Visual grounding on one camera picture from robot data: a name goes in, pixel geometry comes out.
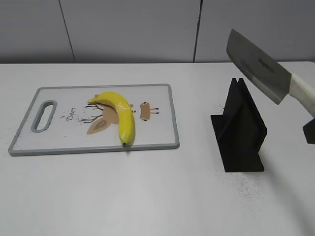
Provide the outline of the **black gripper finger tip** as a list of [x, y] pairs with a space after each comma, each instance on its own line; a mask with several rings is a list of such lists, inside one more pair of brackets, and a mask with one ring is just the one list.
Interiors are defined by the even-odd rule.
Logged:
[[308, 144], [315, 144], [315, 118], [303, 126], [303, 132]]

